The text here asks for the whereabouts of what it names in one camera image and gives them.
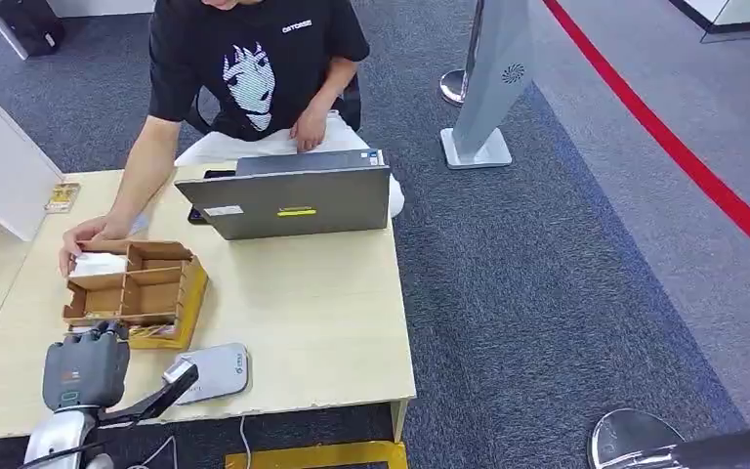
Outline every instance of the hand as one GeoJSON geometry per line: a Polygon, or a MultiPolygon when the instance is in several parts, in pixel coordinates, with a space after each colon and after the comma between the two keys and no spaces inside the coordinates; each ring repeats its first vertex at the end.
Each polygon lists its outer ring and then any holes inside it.
{"type": "Polygon", "coordinates": [[[79,242],[124,239],[131,231],[130,225],[119,223],[105,215],[82,222],[64,233],[64,246],[59,251],[59,271],[62,277],[67,277],[76,267],[75,258],[82,254],[79,242]]]}
{"type": "Polygon", "coordinates": [[[312,151],[323,143],[326,136],[326,116],[328,110],[309,106],[300,114],[300,118],[292,127],[289,137],[297,140],[298,153],[312,151]]]}

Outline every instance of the person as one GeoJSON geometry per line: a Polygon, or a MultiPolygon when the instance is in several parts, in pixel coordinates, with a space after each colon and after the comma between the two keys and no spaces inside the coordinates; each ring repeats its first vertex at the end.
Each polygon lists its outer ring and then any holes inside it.
{"type": "MultiPolygon", "coordinates": [[[[80,241],[126,237],[175,165],[369,148],[338,99],[369,55],[350,0],[157,0],[149,51],[145,125],[108,213],[64,234],[64,276],[80,241]],[[181,122],[203,86],[220,102],[214,132],[174,161],[181,122]]],[[[391,177],[390,215],[402,206],[391,177]]]]}

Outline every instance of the cardboard organizer box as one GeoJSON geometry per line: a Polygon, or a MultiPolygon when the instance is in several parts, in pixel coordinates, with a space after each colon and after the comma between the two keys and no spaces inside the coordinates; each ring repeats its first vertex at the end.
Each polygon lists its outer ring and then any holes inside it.
{"type": "Polygon", "coordinates": [[[131,328],[133,349],[188,348],[208,283],[191,251],[158,241],[92,241],[82,251],[123,255],[128,263],[124,273],[68,279],[73,299],[62,317],[71,328],[120,320],[131,328]]]}

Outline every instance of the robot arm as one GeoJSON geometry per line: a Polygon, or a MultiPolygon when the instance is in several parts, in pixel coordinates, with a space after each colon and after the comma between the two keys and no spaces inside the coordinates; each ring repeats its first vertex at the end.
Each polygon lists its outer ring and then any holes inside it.
{"type": "Polygon", "coordinates": [[[42,396],[53,415],[30,435],[21,469],[112,469],[96,430],[157,417],[198,379],[195,364],[179,361],[162,374],[161,390],[128,408],[107,412],[125,391],[131,356],[127,338],[123,324],[102,322],[50,346],[42,396]]]}

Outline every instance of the black bag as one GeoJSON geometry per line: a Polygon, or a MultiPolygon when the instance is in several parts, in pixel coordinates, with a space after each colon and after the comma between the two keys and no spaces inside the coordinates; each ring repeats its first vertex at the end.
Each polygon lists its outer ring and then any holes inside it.
{"type": "Polygon", "coordinates": [[[1,0],[0,17],[30,56],[46,56],[64,39],[62,20],[47,0],[1,0]]]}

